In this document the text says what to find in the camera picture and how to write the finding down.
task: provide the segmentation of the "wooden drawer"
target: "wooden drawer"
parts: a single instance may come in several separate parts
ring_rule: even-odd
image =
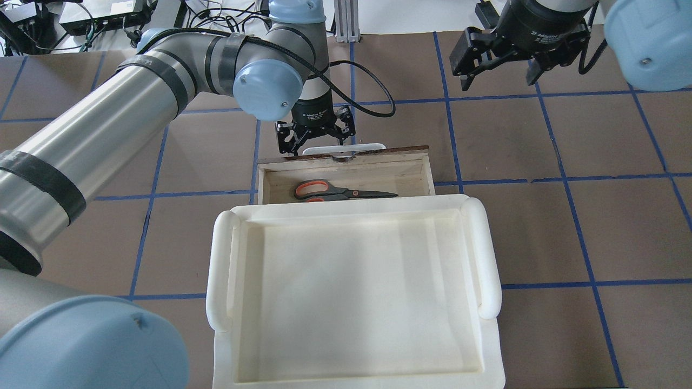
[[[310,155],[264,159],[257,163],[258,204],[295,203],[293,189],[301,181],[326,179],[355,190],[381,190],[400,197],[435,194],[428,146],[355,153],[348,159]]]

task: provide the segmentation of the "white drawer handle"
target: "white drawer handle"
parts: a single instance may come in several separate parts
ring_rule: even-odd
[[[372,150],[384,150],[387,147],[382,143],[363,143],[362,145],[320,146],[308,147],[302,155],[339,154],[345,152],[368,152]]]

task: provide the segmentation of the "blue tape line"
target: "blue tape line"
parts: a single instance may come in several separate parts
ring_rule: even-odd
[[[656,155],[658,155],[658,159],[661,162],[661,165],[663,166],[663,171],[668,172],[668,165],[666,164],[666,159],[663,157],[663,152],[661,151],[661,147],[659,147],[658,142],[656,141],[656,137],[654,136],[653,131],[651,130],[651,126],[649,125],[648,119],[646,118],[646,114],[644,113],[644,108],[642,108],[641,104],[639,103],[639,98],[637,97],[637,94],[635,93],[635,89],[632,88],[632,85],[629,85],[629,87],[630,87],[630,93],[632,94],[632,98],[635,99],[635,105],[637,105],[637,110],[639,111],[639,115],[641,116],[641,121],[644,122],[644,127],[646,128],[646,132],[648,133],[649,138],[651,138],[651,143],[653,144],[653,148],[656,150]]]
[[[653,147],[656,150],[656,155],[658,155],[658,159],[661,162],[661,165],[663,166],[663,171],[666,172],[665,176],[671,180],[671,185],[673,186],[673,193],[675,193],[677,203],[680,206],[680,210],[682,211],[682,215],[684,216],[685,221],[687,222],[687,228],[689,228],[690,231],[692,231],[692,217],[690,217],[690,212],[687,210],[687,205],[685,205],[685,201],[682,198],[682,195],[680,194],[680,189],[678,189],[677,183],[675,182],[675,179],[673,179],[673,174],[671,174],[668,171],[668,163],[666,162],[666,158],[663,155],[663,151],[661,151],[661,147],[658,145],[658,141],[656,141],[656,136],[654,135],[653,130],[651,129],[651,125],[649,124],[649,121],[646,117],[644,108],[641,106],[641,103],[639,102],[637,92],[635,91],[634,87],[632,87],[632,85],[628,84],[628,86],[630,87],[630,93],[632,94],[632,98],[635,100],[635,105],[637,105],[637,110],[639,111],[639,115],[641,116],[641,121],[644,123],[646,132],[648,133],[649,138],[651,139],[651,143],[653,144]]]
[[[164,197],[192,197],[192,196],[221,196],[221,195],[251,195],[257,193],[256,190],[210,190],[207,192],[168,192],[168,193],[156,193],[153,195],[155,198]]]
[[[600,91],[600,92],[566,92],[566,93],[544,93],[544,98],[553,97],[575,97],[575,96],[608,96],[608,95],[628,95],[629,91]]]
[[[52,122],[55,118],[34,118],[34,119],[4,119],[0,123],[35,123],[35,122]]]
[[[147,207],[147,215],[144,218],[144,225],[142,226],[142,235],[139,239],[139,248],[137,249],[137,260],[135,261],[134,271],[132,272],[132,283],[130,284],[130,297],[134,296],[135,288],[137,287],[137,279],[139,278],[139,268],[142,264],[142,254],[144,253],[144,243],[147,240],[147,231],[149,230],[149,221],[152,217],[152,210],[154,209],[154,199],[156,194],[156,186],[158,185],[158,176],[161,172],[161,163],[163,162],[163,153],[166,148],[166,140],[168,139],[168,126],[163,130],[163,137],[161,139],[161,148],[158,151],[158,159],[156,160],[156,169],[154,170],[154,179],[152,180],[152,192],[149,196],[149,205]]]
[[[584,176],[584,177],[566,177],[567,181],[609,181],[609,180],[622,180],[622,179],[665,179],[668,176],[673,177],[692,177],[691,173],[672,173],[672,174],[631,174],[623,176]],[[464,185],[493,185],[502,183],[545,183],[545,182],[562,182],[561,177],[547,177],[544,179],[491,179],[491,180],[472,180],[464,181]],[[435,186],[455,186],[459,185],[456,181],[437,181]],[[247,189],[247,190],[217,190],[210,192],[168,192],[168,193],[157,193],[154,197],[191,197],[191,196],[217,196],[217,195],[246,195],[255,194],[257,189]],[[94,200],[96,201],[121,201],[121,200],[139,200],[139,199],[149,199],[150,194],[129,194],[123,196],[99,196]]]
[[[91,91],[93,91],[97,87],[98,78],[101,76],[101,69],[103,68],[103,62],[106,60],[106,53],[108,53],[108,52],[107,51],[101,52],[101,59],[98,62],[98,68],[96,68],[96,75],[93,77],[93,83],[91,84]]]
[[[250,193],[250,200],[248,201],[248,204],[253,205],[255,203],[255,193],[257,192],[257,160],[260,157],[260,132],[262,128],[262,122],[257,120],[257,124],[255,125],[255,153],[253,154],[253,178],[250,183],[250,190],[253,191],[253,193]]]
[[[126,196],[98,196],[94,201],[122,201],[122,200],[142,200],[150,199],[152,196],[150,194],[130,194]]]
[[[618,280],[598,281],[600,287],[626,287],[646,285],[679,285],[692,284],[692,278],[675,278],[670,280]],[[541,282],[535,284],[503,284],[502,290],[521,289],[560,289],[560,288],[588,288],[591,282]],[[114,296],[130,301],[137,300],[191,300],[206,298],[206,293],[177,293],[177,294],[143,294],[132,296]]]
[[[531,183],[539,183],[539,182],[562,182],[562,177],[546,177],[544,179],[533,179],[531,180]]]
[[[685,217],[685,221],[687,221],[687,227],[692,231],[692,217],[690,217],[690,212],[687,210],[687,206],[685,205],[685,201],[682,198],[682,195],[680,194],[680,189],[677,187],[677,183],[671,177],[671,184],[673,185],[673,192],[675,193],[675,197],[677,197],[677,203],[680,205],[680,209],[682,210],[682,215]]]
[[[444,102],[443,98],[420,98],[412,100],[394,100],[397,104],[423,104],[426,102]],[[377,101],[364,101],[359,102],[360,105],[389,105],[388,100],[377,100]]]
[[[633,285],[675,285],[692,284],[692,278],[671,278],[663,280],[620,280],[620,281],[597,281],[600,287],[627,287]]]
[[[497,184],[497,183],[529,183],[529,181],[526,179],[498,179],[498,180],[464,181],[464,185],[493,185],[493,184]]]
[[[439,65],[439,74],[442,80],[442,91],[444,92],[444,105],[447,109],[447,126],[449,127],[449,139],[452,146],[452,157],[454,158],[454,170],[457,175],[459,193],[464,193],[464,179],[462,177],[462,168],[459,164],[459,155],[457,151],[457,137],[454,135],[454,122],[452,121],[452,107],[450,105],[449,90],[447,89],[447,77],[444,75],[444,63],[442,62],[442,52],[439,49],[439,40],[437,38],[436,31],[432,32],[432,38],[435,41],[437,63]]]
[[[692,88],[680,88],[676,89],[674,91],[644,91],[641,89],[635,89],[636,94],[641,94],[641,93],[675,93],[675,92],[690,92],[692,91]]]
[[[543,95],[540,92],[540,85],[538,82],[535,84],[536,94],[538,95],[538,101],[540,103],[540,108],[543,111],[543,118],[545,119],[545,125],[548,129],[548,134],[550,135],[550,140],[553,143],[553,148],[555,149],[555,155],[558,161],[558,167],[560,168],[560,176],[563,179],[563,185],[565,186],[565,193],[567,194],[567,202],[570,205],[570,212],[572,213],[572,219],[574,220],[574,227],[576,229],[576,235],[579,239],[579,246],[581,247],[581,252],[584,257],[584,264],[586,265],[586,271],[589,275],[589,282],[591,284],[591,290],[594,294],[594,300],[596,302],[596,308],[599,313],[599,318],[601,320],[601,327],[603,328],[603,336],[605,338],[605,344],[608,346],[608,354],[610,355],[610,362],[615,373],[615,378],[619,387],[624,387],[624,381],[622,379],[622,373],[620,373],[620,366],[617,362],[617,356],[615,355],[615,348],[612,344],[612,339],[610,338],[610,330],[608,329],[608,321],[606,320],[606,313],[603,311],[603,304],[601,303],[601,295],[599,293],[599,288],[596,284],[596,278],[594,276],[594,271],[591,266],[591,259],[589,258],[588,250],[586,249],[586,242],[584,240],[584,234],[581,230],[581,224],[579,223],[579,216],[576,213],[576,206],[574,205],[574,198],[572,197],[572,191],[570,190],[570,184],[567,180],[567,175],[565,173],[565,167],[563,166],[562,158],[560,157],[560,150],[558,148],[557,141],[555,139],[555,133],[553,132],[552,124],[550,123],[550,118],[548,116],[548,110],[545,107],[545,101],[543,100]]]
[[[536,98],[538,95],[503,95],[503,96],[467,96],[461,98],[449,98],[449,101],[468,101],[468,100],[508,100],[514,98]]]
[[[140,294],[127,296],[130,301],[137,300],[191,300],[197,298],[207,298],[206,293],[181,293],[181,294]]]
[[[25,56],[21,60],[21,64],[19,65],[19,70],[17,70],[17,75],[15,76],[15,81],[12,83],[12,86],[10,87],[10,91],[7,93],[7,98],[5,99],[5,104],[3,104],[2,110],[0,111],[0,119],[2,119],[5,116],[5,111],[7,111],[7,106],[10,105],[10,99],[12,98],[12,95],[15,93],[15,88],[17,88],[17,83],[19,82],[19,76],[21,75],[21,71],[24,70],[24,65],[26,64],[27,58],[29,58],[29,57]]]
[[[555,289],[555,288],[585,288],[591,287],[591,282],[539,282],[536,284],[503,284],[503,290],[512,289]]]

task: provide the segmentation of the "tray handle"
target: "tray handle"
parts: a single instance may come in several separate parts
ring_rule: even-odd
[[[222,212],[214,223],[212,253],[207,283],[207,320],[218,332],[229,332],[233,308],[233,286],[230,279],[231,260],[239,250],[239,217],[230,210]]]
[[[470,229],[472,256],[480,286],[478,315],[485,320],[493,320],[500,314],[502,285],[490,236],[488,215],[480,200],[472,197],[463,203],[461,211],[462,215],[468,218],[467,225],[472,226]]]
[[[342,145],[342,146],[319,146],[308,147],[303,150],[302,155],[316,154],[339,154],[344,152],[369,152],[372,150],[384,150],[387,147],[382,143],[363,143],[360,145]]]

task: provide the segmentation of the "black tape band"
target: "black tape band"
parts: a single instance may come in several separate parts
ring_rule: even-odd
[[[50,163],[25,152],[8,150],[0,154],[0,170],[23,178],[48,193],[65,210],[70,224],[87,207],[79,188]]]
[[[194,95],[197,96],[197,90],[198,90],[197,89],[197,79],[194,77],[194,74],[192,74],[192,69],[190,69],[190,67],[188,66],[188,64],[185,63],[185,61],[181,60],[179,56],[177,56],[177,55],[175,55],[175,54],[171,53],[170,51],[165,50],[163,48],[153,48],[152,50],[149,50],[149,51],[158,51],[159,53],[164,53],[167,56],[176,60],[180,65],[182,65],[183,68],[185,69],[185,71],[188,72],[188,74],[190,75],[190,78],[192,79],[192,87],[194,87]]]
[[[297,36],[303,38],[305,43],[307,43],[308,46],[310,46],[310,50],[312,50],[312,63],[315,64],[317,61],[317,52],[315,52],[315,46],[312,45],[312,42],[310,42],[310,39],[307,39],[307,36],[305,34],[301,33],[299,30],[296,30],[293,27],[288,27],[288,26],[278,26],[274,27],[271,29],[272,31],[276,30],[286,30],[286,31],[291,31],[292,33],[296,34]]]
[[[236,69],[238,52],[240,52],[240,48],[247,37],[245,34],[232,33],[224,44],[219,62],[219,84],[225,93],[233,94],[233,82],[235,81],[235,74],[238,72]]]
[[[214,52],[214,47],[216,43],[221,39],[221,37],[214,38],[207,47],[207,54],[204,57],[204,77],[207,79],[207,84],[211,92],[220,95],[219,91],[214,88],[214,82],[212,81],[212,53]]]
[[[188,90],[185,88],[185,84],[180,79],[175,69],[169,64],[151,55],[135,55],[120,64],[116,72],[128,66],[141,66],[147,68],[162,79],[166,85],[171,88],[171,92],[173,92],[173,96],[175,96],[175,100],[178,103],[178,114],[188,105]]]
[[[2,231],[0,231],[0,257],[5,258],[24,274],[39,275],[41,273],[39,261],[26,248]]]

